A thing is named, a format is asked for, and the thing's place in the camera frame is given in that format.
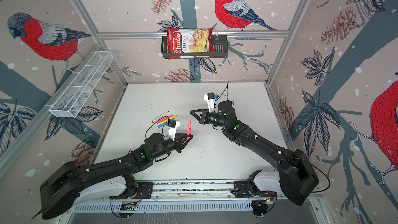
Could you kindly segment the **blue highlighter pen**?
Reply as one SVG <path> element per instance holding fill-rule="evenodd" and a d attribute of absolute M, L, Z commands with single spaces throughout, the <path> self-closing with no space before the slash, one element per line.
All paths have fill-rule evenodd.
<path fill-rule="evenodd" d="M 167 125 L 168 122 L 169 122 L 170 120 L 173 120 L 173 119 L 174 119 L 174 117 L 169 118 L 169 119 L 164 119 L 163 121 L 160 121 L 160 122 L 157 123 L 157 127 L 158 127 L 158 128 L 161 128 L 161 127 L 163 127 L 164 125 Z"/>

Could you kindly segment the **aluminium mounting rail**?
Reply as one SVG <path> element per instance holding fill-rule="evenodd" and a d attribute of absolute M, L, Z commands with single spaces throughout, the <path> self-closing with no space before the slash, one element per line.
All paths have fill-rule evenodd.
<path fill-rule="evenodd" d="M 231 200 L 287 200 L 280 189 L 268 186 L 268 191 L 277 193 L 277 198 L 237 198 L 231 193 L 234 181 L 246 181 L 245 179 L 208 179 L 208 180 L 138 180 L 138 182 L 153 182 L 152 201 L 231 201 Z"/>

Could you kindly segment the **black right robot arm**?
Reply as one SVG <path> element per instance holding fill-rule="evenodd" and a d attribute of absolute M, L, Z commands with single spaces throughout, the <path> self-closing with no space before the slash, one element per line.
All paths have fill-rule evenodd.
<path fill-rule="evenodd" d="M 283 148 L 257 134 L 237 119 L 231 101 L 221 102 L 216 112 L 203 108 L 192 110 L 190 114 L 200 124 L 222 127 L 221 130 L 229 141 L 250 149 L 272 165 L 279 173 L 282 193 L 292 203 L 302 205 L 318 186 L 318 176 L 303 151 Z"/>

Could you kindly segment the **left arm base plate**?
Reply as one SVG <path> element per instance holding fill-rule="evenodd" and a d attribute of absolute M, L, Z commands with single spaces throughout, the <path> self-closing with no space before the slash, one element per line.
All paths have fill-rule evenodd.
<path fill-rule="evenodd" d="M 116 199 L 150 199 L 153 191 L 153 182 L 126 183 L 125 190 L 116 196 Z"/>

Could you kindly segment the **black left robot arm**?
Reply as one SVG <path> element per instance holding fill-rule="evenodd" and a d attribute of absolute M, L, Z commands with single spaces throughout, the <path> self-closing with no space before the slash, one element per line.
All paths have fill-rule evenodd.
<path fill-rule="evenodd" d="M 176 133 L 173 139 L 154 133 L 138 149 L 130 150 L 120 158 L 80 166 L 73 161 L 67 162 L 41 184 L 41 210 L 38 213 L 44 220 L 60 216 L 73 206 L 81 191 L 118 176 L 124 177 L 126 189 L 116 198 L 133 197 L 138 191 L 135 173 L 164 160 L 164 155 L 169 156 L 174 150 L 181 153 L 192 139 L 193 135 L 187 133 Z"/>

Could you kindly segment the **pink-red highlighter pen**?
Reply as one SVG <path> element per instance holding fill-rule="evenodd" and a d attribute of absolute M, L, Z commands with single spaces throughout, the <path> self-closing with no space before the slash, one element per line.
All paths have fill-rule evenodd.
<path fill-rule="evenodd" d="M 187 135 L 191 135 L 191 129 L 192 129 L 192 122 L 191 120 L 189 120 Z M 190 143 L 190 139 L 191 139 L 190 137 L 187 138 L 188 144 Z"/>

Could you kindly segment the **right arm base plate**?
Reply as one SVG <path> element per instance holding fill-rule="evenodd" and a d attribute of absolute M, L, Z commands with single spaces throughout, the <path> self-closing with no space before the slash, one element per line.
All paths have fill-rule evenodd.
<path fill-rule="evenodd" d="M 268 198 L 277 198 L 277 193 L 274 191 L 261 191 L 259 188 L 255 186 L 254 183 L 250 183 L 247 181 L 234 181 L 234 186 L 231 190 L 231 193 L 237 198 L 260 198 L 260 197 L 268 197 Z"/>

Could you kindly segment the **white marker pen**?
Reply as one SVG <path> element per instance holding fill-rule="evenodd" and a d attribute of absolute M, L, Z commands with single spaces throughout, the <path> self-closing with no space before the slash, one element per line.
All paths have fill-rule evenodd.
<path fill-rule="evenodd" d="M 156 123 L 156 122 L 158 122 L 159 120 L 161 120 L 161 119 L 167 117 L 167 116 L 168 116 L 168 115 L 167 115 L 168 113 L 169 113 L 169 111 L 163 112 L 163 113 L 160 114 L 158 117 L 156 117 L 156 118 L 152 121 L 152 123 Z"/>

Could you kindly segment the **red cassava chips bag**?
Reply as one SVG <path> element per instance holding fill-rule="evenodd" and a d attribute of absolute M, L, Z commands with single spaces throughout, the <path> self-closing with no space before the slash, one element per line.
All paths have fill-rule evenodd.
<path fill-rule="evenodd" d="M 190 54 L 213 52 L 210 41 L 213 28 L 210 29 L 177 29 L 167 28 L 167 53 Z"/>

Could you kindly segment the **white mesh wall tray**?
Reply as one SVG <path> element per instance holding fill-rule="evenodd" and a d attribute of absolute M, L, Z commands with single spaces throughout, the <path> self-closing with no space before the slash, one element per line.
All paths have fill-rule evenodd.
<path fill-rule="evenodd" d="M 76 118 L 113 59 L 108 51 L 92 52 L 49 112 L 55 117 Z"/>

